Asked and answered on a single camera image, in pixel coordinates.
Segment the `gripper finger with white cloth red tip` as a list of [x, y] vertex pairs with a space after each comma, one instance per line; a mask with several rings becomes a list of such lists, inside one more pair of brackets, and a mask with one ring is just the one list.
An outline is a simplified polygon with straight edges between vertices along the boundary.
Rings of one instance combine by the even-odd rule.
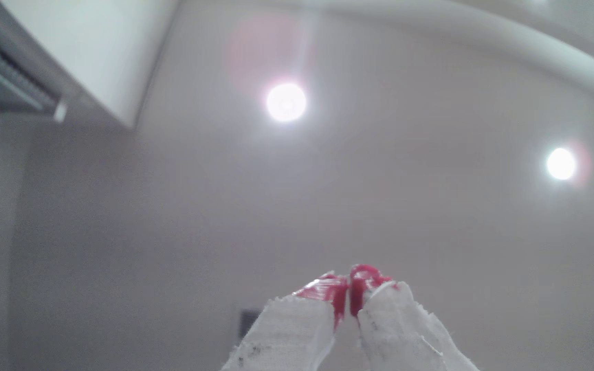
[[269, 300], [221, 370], [317, 370], [346, 311], [349, 280], [328, 272]]
[[406, 282], [360, 264], [351, 268], [350, 294], [370, 370], [478, 370]]

